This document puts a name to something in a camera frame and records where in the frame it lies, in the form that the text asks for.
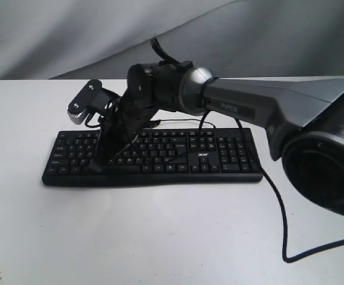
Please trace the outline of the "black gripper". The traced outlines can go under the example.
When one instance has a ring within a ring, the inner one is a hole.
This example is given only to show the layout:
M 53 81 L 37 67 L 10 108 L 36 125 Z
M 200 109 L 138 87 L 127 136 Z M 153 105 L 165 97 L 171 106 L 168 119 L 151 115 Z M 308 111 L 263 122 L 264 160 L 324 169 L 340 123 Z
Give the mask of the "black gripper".
M 108 167 L 109 158 L 133 143 L 138 133 L 158 110 L 159 107 L 149 100 L 123 96 L 115 111 L 103 121 L 97 154 L 91 160 L 89 168 L 95 172 L 102 172 Z

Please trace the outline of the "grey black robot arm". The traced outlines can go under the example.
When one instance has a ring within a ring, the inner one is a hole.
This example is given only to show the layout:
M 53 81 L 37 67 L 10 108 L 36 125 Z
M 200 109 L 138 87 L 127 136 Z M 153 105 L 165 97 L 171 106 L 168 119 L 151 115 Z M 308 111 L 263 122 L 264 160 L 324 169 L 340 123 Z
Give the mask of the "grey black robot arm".
M 136 64 L 101 127 L 94 165 L 134 141 L 160 110 L 217 112 L 259 126 L 270 157 L 309 201 L 344 216 L 344 79 L 271 81 L 217 78 L 189 63 Z

